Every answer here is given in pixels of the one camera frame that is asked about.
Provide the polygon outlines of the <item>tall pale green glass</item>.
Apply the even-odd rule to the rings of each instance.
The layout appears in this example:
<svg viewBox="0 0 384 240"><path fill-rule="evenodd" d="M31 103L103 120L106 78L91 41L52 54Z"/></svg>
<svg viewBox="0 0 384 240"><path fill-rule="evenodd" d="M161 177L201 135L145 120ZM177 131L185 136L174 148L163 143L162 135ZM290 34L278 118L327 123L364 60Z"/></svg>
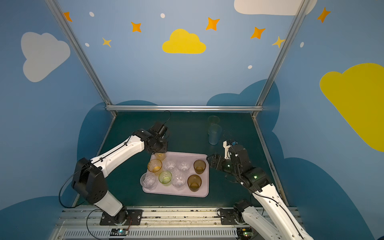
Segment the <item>tall pale green glass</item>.
<svg viewBox="0 0 384 240"><path fill-rule="evenodd" d="M218 125L220 122L220 118L218 116L212 115L208 117L208 124L211 125Z"/></svg>

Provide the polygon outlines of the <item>tall pale blue glass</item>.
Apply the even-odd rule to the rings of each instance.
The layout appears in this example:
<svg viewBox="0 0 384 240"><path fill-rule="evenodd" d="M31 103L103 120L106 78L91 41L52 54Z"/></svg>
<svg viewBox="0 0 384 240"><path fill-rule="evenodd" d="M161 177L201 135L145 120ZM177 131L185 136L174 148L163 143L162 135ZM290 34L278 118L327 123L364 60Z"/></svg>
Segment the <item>tall pale blue glass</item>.
<svg viewBox="0 0 384 240"><path fill-rule="evenodd" d="M211 145L216 145L220 141L222 131L223 131L222 127L217 124L212 124L209 127L208 135L209 135L209 143Z"/></svg>

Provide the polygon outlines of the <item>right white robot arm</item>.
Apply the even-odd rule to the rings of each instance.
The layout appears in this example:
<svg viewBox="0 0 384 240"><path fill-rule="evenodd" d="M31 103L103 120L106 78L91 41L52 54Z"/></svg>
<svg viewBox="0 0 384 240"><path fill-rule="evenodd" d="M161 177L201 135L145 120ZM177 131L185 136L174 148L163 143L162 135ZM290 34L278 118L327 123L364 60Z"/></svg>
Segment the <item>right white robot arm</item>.
<svg viewBox="0 0 384 240"><path fill-rule="evenodd" d="M234 205L238 220L256 230L265 240L312 240L299 224L280 197L269 176L260 167L254 167L247 150L239 144L223 142L224 155L207 157L211 168L230 174L236 182L245 187L262 205L272 222L269 222L249 202L240 201Z"/></svg>

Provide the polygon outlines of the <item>amber faceted glass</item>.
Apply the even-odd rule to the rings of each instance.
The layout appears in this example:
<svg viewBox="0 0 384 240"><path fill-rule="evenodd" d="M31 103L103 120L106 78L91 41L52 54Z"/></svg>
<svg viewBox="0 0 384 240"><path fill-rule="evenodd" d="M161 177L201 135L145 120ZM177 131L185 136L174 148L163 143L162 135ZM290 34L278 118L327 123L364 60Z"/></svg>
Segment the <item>amber faceted glass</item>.
<svg viewBox="0 0 384 240"><path fill-rule="evenodd" d="M152 159L147 165L147 169L150 173L159 175L162 172L163 163L159 159Z"/></svg>

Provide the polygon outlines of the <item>clear faceted glass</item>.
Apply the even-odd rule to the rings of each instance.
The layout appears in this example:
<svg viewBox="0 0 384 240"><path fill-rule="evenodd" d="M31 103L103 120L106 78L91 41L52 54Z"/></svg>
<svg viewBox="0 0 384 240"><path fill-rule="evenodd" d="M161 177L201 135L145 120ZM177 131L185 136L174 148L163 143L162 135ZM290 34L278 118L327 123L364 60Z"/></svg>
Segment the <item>clear faceted glass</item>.
<svg viewBox="0 0 384 240"><path fill-rule="evenodd" d="M140 184L146 191L154 190L158 184L158 177L154 173L147 172L141 176Z"/></svg>
<svg viewBox="0 0 384 240"><path fill-rule="evenodd" d="M191 162L188 160L178 160L177 169L182 173L188 173L191 168Z"/></svg>
<svg viewBox="0 0 384 240"><path fill-rule="evenodd" d="M180 171L176 171L173 173L172 185L176 190L182 190L187 182L186 174Z"/></svg>
<svg viewBox="0 0 384 240"><path fill-rule="evenodd" d="M165 171L169 171L171 173L174 173L178 169L177 168L177 162L174 160L164 160L163 168Z"/></svg>

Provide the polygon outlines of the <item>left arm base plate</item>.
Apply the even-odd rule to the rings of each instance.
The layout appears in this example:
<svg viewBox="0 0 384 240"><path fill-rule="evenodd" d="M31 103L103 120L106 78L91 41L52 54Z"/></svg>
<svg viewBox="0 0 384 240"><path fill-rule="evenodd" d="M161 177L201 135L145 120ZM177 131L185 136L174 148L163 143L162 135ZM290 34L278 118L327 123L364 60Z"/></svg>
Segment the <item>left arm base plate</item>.
<svg viewBox="0 0 384 240"><path fill-rule="evenodd" d="M139 226L142 219L143 210L122 208L116 216L110 216L106 212L102 213L100 226Z"/></svg>

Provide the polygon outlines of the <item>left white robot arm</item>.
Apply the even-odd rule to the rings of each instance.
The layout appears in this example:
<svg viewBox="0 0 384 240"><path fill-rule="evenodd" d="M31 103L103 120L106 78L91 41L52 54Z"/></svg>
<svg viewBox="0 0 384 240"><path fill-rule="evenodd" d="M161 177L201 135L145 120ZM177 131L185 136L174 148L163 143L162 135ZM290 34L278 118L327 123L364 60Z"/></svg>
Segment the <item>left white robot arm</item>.
<svg viewBox="0 0 384 240"><path fill-rule="evenodd" d="M127 208L109 191L106 178L132 156L146 150L150 154L166 153L168 141L164 135L168 128L153 126L139 129L113 149L87 160L80 159L75 167L72 188L88 203L103 211L104 225L127 224Z"/></svg>

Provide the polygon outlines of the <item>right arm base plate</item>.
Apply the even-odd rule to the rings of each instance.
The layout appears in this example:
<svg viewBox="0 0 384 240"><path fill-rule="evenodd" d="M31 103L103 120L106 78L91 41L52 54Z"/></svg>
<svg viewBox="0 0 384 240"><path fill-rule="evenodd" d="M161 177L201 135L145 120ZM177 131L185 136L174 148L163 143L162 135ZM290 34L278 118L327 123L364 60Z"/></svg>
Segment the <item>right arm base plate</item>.
<svg viewBox="0 0 384 240"><path fill-rule="evenodd" d="M221 220L222 225L244 225L245 222L242 217L235 212L234 209L222 209L217 210L217 214Z"/></svg>

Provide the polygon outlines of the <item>green faceted glass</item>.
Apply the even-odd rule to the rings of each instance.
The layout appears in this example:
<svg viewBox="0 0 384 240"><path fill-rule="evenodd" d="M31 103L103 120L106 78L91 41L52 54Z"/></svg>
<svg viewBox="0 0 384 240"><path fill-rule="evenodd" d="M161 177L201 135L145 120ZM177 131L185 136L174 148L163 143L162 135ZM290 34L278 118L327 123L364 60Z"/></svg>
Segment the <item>green faceted glass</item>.
<svg viewBox="0 0 384 240"><path fill-rule="evenodd" d="M163 185L163 186L169 186L172 184L172 173L170 171L162 171L160 174L159 174L159 182Z"/></svg>

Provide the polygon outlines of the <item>clear faceted glass back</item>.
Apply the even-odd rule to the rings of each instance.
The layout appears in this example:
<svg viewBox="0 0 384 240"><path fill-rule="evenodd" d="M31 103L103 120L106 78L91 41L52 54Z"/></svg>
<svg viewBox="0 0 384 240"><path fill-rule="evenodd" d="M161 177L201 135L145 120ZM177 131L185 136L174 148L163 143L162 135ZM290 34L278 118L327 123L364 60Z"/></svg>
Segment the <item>clear faceted glass back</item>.
<svg viewBox="0 0 384 240"><path fill-rule="evenodd" d="M182 173L188 173L191 168L191 162L188 160L178 160L177 169Z"/></svg>

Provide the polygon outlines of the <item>dark brown textured cup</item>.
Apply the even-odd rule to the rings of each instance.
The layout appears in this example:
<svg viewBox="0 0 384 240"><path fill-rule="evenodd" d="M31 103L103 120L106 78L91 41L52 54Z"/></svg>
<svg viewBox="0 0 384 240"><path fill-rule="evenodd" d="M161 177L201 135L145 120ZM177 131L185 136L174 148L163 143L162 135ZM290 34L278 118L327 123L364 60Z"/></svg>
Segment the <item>dark brown textured cup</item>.
<svg viewBox="0 0 384 240"><path fill-rule="evenodd" d="M201 185L202 185L202 179L198 175L190 175L187 180L188 187L192 192L197 192Z"/></svg>

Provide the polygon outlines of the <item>small dark brown cup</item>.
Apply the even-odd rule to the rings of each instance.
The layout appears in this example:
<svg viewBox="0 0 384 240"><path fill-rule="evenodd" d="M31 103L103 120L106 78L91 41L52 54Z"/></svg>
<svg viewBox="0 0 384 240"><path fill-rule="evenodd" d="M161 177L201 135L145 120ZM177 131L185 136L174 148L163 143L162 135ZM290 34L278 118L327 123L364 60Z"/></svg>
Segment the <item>small dark brown cup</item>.
<svg viewBox="0 0 384 240"><path fill-rule="evenodd" d="M194 162L194 170L198 175L201 175L206 170L207 164L204 160L196 160Z"/></svg>

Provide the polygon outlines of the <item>lilac plastic tray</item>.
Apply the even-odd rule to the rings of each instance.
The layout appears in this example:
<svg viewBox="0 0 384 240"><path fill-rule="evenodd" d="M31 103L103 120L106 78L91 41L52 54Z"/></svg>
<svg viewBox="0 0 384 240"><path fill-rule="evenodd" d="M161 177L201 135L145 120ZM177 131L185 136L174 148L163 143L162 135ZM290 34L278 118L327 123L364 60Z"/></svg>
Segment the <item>lilac plastic tray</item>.
<svg viewBox="0 0 384 240"><path fill-rule="evenodd" d="M192 192L189 187L188 183L186 182L185 187L178 191L176 188L173 187L173 185L169 186L163 186L158 179L158 184L154 190L146 191L143 189L146 193L153 193L153 194L163 194L163 195L175 195L175 196L188 196L188 197L198 197L198 198L204 198L209 194L209 164L207 162L207 155L204 154L191 154L191 153L179 153L179 152L167 152L167 157L165 160L174 160L178 162L178 160L188 160L191 162L191 168L188 173L186 174L186 178L188 180L188 177L190 175L198 175L194 170L194 162L196 160L204 160L207 164L206 170L201 174L198 175L202 179L202 185L200 189L197 192ZM151 160L156 159L155 155L151 156Z"/></svg>

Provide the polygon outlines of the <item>tall yellow glass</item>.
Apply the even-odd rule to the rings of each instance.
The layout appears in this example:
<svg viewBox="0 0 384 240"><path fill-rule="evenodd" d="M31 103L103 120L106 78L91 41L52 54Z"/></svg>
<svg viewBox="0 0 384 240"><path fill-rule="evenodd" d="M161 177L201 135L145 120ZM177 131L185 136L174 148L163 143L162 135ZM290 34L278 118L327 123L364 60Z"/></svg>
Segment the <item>tall yellow glass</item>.
<svg viewBox="0 0 384 240"><path fill-rule="evenodd" d="M155 153L155 157L156 157L156 159L158 159L160 161L164 161L165 158L167 157L167 154L166 153Z"/></svg>

